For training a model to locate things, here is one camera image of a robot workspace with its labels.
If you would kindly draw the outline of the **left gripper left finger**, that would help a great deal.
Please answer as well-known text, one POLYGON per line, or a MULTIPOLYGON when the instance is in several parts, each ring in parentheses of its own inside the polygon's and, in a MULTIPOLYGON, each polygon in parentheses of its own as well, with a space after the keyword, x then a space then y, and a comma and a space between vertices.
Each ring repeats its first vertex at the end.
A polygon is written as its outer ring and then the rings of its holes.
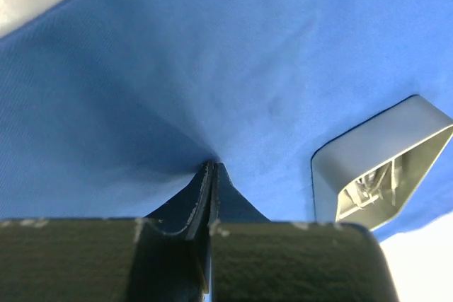
POLYGON ((2 301, 202 301, 212 163, 145 217, 1 220, 2 301))

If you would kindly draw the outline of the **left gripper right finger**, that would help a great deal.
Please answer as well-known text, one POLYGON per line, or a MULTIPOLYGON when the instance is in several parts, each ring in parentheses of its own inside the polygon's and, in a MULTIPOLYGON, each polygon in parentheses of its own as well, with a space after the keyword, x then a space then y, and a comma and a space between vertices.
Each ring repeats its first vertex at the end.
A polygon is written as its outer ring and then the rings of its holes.
POLYGON ((214 167, 214 301, 397 301, 384 253, 363 226, 274 222, 214 167))

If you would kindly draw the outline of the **steel instrument tray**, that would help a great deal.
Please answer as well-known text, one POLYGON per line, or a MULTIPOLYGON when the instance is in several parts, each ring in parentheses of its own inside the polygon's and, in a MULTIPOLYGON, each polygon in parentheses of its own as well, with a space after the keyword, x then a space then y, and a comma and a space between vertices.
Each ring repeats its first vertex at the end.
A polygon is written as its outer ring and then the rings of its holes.
POLYGON ((392 221, 451 138, 452 118, 414 95, 328 142, 311 160, 316 221, 392 221))

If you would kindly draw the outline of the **blue surgical wrap cloth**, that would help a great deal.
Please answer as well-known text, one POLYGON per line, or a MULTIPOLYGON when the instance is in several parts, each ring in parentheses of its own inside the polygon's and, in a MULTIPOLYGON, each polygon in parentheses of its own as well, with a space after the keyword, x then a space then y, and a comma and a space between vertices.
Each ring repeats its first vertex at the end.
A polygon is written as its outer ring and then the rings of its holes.
POLYGON ((452 113, 452 0, 1 0, 1 216, 139 216, 206 159, 266 216, 410 95, 452 113))

